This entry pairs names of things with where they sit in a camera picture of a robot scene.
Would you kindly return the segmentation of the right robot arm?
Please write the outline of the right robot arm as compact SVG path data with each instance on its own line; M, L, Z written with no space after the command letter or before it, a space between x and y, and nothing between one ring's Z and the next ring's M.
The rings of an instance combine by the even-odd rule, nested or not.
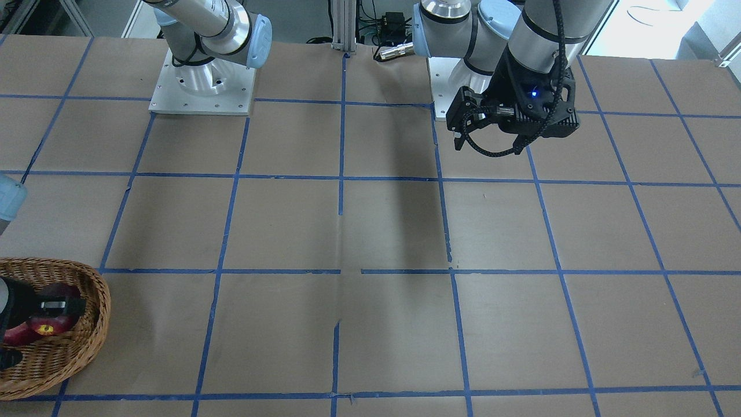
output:
M149 1L161 27L180 23L196 35L196 45L209 58L230 60L246 68L264 64L271 43L271 26L256 25L246 9L236 1ZM7 331L26 324L32 317L82 314L85 303L69 295L40 297L29 284L2 277L2 341Z

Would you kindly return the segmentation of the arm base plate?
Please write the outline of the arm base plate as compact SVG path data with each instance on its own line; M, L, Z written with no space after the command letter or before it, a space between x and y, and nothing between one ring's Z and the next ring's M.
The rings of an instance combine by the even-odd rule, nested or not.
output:
M222 59L177 67L168 50L148 109L167 115L248 116L256 73Z
M466 66L463 58L429 57L430 87L434 99L435 119L446 121L446 114L460 87L468 86L475 93L483 93L492 76L482 75Z

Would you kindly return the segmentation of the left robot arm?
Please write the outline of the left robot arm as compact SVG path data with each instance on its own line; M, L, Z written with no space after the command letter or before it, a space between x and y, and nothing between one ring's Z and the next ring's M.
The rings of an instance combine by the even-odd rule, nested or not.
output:
M455 150L488 158L521 154L540 138L581 125L571 64L609 1L421 1L414 52L455 58L456 88L445 111Z

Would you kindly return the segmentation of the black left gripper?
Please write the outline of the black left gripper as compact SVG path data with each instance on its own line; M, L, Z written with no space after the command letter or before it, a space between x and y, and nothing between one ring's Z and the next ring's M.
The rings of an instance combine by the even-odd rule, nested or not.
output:
M500 126L540 126L553 108L562 61L563 58L556 56L552 66L540 73L519 63L505 49L484 93L460 87L450 103L446 126L453 132L455 150L460 151L468 143L475 151L484 151L470 134L490 124L486 119L490 106L514 110L511 116L495 116Z

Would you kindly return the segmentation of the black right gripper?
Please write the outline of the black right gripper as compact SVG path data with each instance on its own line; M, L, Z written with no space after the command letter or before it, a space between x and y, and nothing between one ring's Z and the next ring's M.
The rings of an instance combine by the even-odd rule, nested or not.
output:
M40 304L32 285L2 277L2 341L5 331L29 322L38 307L38 316L82 316L87 301L76 297L42 297Z

